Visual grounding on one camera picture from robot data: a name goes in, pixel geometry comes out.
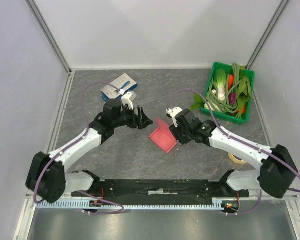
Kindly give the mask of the pink paper box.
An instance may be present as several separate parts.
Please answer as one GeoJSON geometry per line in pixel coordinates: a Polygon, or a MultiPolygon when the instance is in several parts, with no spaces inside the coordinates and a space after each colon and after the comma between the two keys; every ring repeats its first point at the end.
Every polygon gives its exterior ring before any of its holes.
{"type": "Polygon", "coordinates": [[[156,118],[157,128],[150,134],[149,139],[167,154],[177,145],[177,140],[171,133],[169,125],[161,118],[156,118]]]}

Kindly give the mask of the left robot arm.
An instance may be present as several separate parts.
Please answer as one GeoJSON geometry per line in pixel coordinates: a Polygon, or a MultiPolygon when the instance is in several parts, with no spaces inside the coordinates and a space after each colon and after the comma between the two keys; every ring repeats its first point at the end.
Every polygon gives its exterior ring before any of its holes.
{"type": "Polygon", "coordinates": [[[33,157],[25,185],[50,204],[64,194],[78,191],[94,197],[100,191],[100,178],[88,170],[68,173],[69,168],[89,151],[105,143],[114,135],[116,128],[126,126],[142,130],[152,124],[141,106],[133,109],[119,99],[111,99],[76,138],[50,153],[38,152],[33,157]]]}

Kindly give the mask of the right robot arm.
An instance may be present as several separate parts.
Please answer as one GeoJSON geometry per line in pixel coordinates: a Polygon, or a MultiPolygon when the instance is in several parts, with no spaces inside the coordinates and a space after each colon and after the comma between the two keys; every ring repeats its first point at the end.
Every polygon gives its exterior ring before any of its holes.
{"type": "Polygon", "coordinates": [[[173,121],[169,130],[181,145],[194,141],[220,149],[254,168],[246,171],[229,170],[219,184],[223,196],[230,197],[241,190],[263,190],[281,199],[295,180],[298,169],[286,147],[257,144],[232,134],[224,127],[217,127],[212,120],[201,122],[189,109],[168,108],[166,114],[173,121]]]}

